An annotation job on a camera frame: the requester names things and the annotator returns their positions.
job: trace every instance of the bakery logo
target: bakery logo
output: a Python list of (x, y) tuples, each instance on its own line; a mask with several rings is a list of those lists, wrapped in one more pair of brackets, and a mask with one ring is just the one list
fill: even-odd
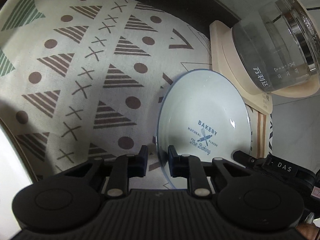
[(188, 127), (188, 130), (194, 133), (195, 135), (199, 136), (199, 139), (196, 140), (194, 138), (191, 138), (191, 141), (189, 142), (191, 145), (201, 149), (202, 151), (206, 152), (207, 155), (211, 153), (211, 150), (209, 150), (207, 147), (209, 144), (218, 146), (211, 137), (214, 135), (217, 135), (217, 131), (212, 129), (209, 125), (206, 125), (204, 122), (199, 120), (198, 125), (201, 126), (201, 133), (199, 133), (197, 130), (194, 130), (190, 127)]
[(209, 125), (206, 125), (204, 122), (200, 121), (198, 122), (198, 125), (203, 127), (203, 129), (207, 130), (208, 132), (211, 132), (214, 135), (217, 135), (217, 131), (215, 131), (213, 128), (211, 128)]

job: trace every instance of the green striped triangle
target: green striped triangle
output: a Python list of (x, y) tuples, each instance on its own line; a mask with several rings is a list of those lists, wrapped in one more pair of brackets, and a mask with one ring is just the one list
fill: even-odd
[(12, 70), (15, 70), (14, 66), (10, 63), (2, 50), (0, 50), (0, 76), (7, 75)]
[(35, 0), (20, 0), (2, 27), (2, 31), (21, 27), (44, 17), (44, 14), (37, 10)]

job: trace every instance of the brown striped triangle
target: brown striped triangle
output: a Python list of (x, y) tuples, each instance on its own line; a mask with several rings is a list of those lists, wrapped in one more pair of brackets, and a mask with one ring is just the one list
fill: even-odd
[(169, 84), (172, 85), (173, 81), (166, 74), (162, 73), (162, 78)]
[(163, 12), (162, 10), (156, 9), (152, 6), (145, 5), (143, 3), (138, 2), (137, 5), (135, 6), (135, 9), (139, 10), (147, 10), (147, 11), (156, 11), (156, 12)]
[(119, 87), (143, 87), (143, 85), (110, 64), (103, 88)]
[(132, 122), (129, 118), (126, 118), (122, 114), (118, 113), (110, 106), (107, 106), (102, 101), (99, 101), (97, 114), (94, 119), (94, 129), (128, 125), (136, 125), (136, 123)]
[(35, 93), (22, 95), (26, 100), (45, 113), (50, 118), (53, 117), (56, 103), (58, 101), (60, 90), (47, 91), (44, 93)]
[(49, 57), (37, 58), (37, 60), (65, 77), (74, 55), (74, 53), (58, 54)]
[(134, 45), (124, 37), (120, 37), (114, 54), (121, 55), (139, 55), (139, 56), (150, 56), (144, 50)]
[(89, 151), (88, 151), (88, 160), (90, 159), (94, 159), (97, 157), (100, 157), (104, 160), (106, 159), (112, 159), (112, 158), (116, 158), (116, 156), (114, 156), (113, 154), (106, 154), (107, 151), (99, 148), (98, 146), (94, 145), (93, 143), (90, 143), (89, 146)]
[(139, 20), (137, 17), (135, 17), (133, 15), (130, 16), (130, 18), (124, 28), (131, 29), (131, 30), (157, 32), (154, 28), (152, 28), (148, 24), (142, 22), (141, 20)]
[(80, 43), (80, 41), (82, 40), (88, 28), (89, 26), (73, 26), (73, 27), (54, 29), (54, 31), (72, 39), (76, 43)]
[(17, 135), (17, 141), (28, 149), (34, 156), (44, 162), (45, 150), (49, 133), (30, 133)]
[(89, 17), (90, 19), (94, 19), (102, 6), (70, 6), (71, 9), (75, 10), (78, 13), (81, 13), (84, 16)]
[(172, 29), (172, 32), (177, 35), (184, 44), (170, 44), (169, 49), (193, 49), (191, 44), (181, 35), (176, 29)]

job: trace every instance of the rolling pin icon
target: rolling pin icon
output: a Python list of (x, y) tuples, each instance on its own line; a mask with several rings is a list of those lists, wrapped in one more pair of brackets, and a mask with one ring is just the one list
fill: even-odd
[(204, 140), (206, 140), (206, 139), (210, 139), (211, 137), (212, 137), (211, 134), (210, 134), (210, 135), (207, 135), (205, 138), (204, 138), (204, 137), (200, 138), (197, 142), (202, 142), (202, 141), (204, 141)]

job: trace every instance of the metal rim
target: metal rim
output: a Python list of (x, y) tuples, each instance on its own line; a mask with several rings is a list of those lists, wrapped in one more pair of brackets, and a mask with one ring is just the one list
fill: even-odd
[(320, 52), (320, 39), (307, 12), (297, 0), (278, 0), (276, 6), (284, 17), (289, 31), (299, 44), (300, 52), (305, 57), (310, 74), (317, 74), (319, 66), (316, 54)]

